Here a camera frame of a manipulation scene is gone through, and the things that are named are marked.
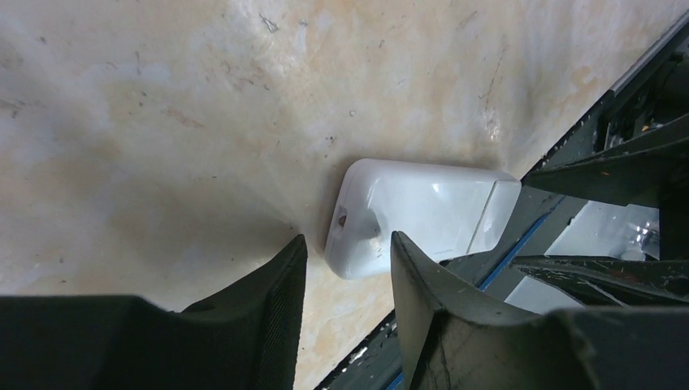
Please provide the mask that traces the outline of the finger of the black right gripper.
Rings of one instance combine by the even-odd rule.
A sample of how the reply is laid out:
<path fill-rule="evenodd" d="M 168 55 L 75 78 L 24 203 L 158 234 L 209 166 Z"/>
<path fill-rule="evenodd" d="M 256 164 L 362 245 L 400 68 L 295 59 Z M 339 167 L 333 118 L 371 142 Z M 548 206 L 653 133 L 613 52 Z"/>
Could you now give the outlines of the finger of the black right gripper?
<path fill-rule="evenodd" d="M 521 256 L 511 267 L 585 306 L 687 306 L 688 261 Z"/>
<path fill-rule="evenodd" d="M 688 116 L 575 162 L 528 174 L 525 184 L 626 206 L 688 203 Z"/>

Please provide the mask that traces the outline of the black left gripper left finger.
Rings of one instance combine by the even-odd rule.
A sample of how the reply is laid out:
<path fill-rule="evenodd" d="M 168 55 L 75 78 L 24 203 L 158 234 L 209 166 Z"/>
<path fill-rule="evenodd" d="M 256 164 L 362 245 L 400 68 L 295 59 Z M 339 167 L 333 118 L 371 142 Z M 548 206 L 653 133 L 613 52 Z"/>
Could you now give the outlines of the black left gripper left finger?
<path fill-rule="evenodd" d="M 3 297 L 4 389 L 290 389 L 308 249 L 270 261 L 180 312 L 142 297 Z"/>

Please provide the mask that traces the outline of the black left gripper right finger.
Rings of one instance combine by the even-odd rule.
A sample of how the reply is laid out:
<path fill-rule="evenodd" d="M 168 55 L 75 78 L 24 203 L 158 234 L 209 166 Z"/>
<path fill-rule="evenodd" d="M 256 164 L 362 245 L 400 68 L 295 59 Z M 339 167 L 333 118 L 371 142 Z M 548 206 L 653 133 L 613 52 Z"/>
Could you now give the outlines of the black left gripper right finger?
<path fill-rule="evenodd" d="M 583 305 L 536 314 L 488 296 L 391 239 L 408 389 L 685 389 L 688 305 Z"/>

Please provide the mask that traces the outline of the white remote control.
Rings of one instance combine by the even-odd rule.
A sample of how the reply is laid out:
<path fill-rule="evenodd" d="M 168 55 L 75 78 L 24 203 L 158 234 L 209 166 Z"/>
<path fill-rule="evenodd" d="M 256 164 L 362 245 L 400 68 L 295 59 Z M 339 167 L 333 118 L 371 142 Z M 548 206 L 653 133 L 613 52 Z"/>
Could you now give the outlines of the white remote control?
<path fill-rule="evenodd" d="M 387 273 L 393 232 L 436 262 L 468 254 L 496 181 L 473 168 L 357 160 L 336 199 L 325 261 L 345 280 Z"/>

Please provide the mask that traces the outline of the white battery cover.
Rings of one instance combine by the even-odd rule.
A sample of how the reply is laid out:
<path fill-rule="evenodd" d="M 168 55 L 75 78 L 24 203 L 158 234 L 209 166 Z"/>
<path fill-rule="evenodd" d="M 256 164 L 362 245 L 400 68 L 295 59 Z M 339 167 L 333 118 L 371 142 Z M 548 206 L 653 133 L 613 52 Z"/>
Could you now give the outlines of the white battery cover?
<path fill-rule="evenodd" d="M 495 249 L 509 222 L 521 192 L 518 180 L 498 180 L 494 183 L 468 247 L 468 254 Z"/>

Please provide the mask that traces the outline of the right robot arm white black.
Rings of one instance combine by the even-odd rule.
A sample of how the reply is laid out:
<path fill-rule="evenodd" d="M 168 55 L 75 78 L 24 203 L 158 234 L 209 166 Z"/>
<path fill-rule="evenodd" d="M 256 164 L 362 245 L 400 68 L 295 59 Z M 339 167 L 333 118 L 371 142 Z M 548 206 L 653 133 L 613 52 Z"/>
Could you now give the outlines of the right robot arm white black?
<path fill-rule="evenodd" d="M 586 306 L 688 303 L 688 57 L 649 63 L 584 119 L 593 152 L 525 176 L 534 189 L 658 211 L 630 236 L 657 243 L 640 260 L 609 255 L 519 257 L 513 266 Z"/>

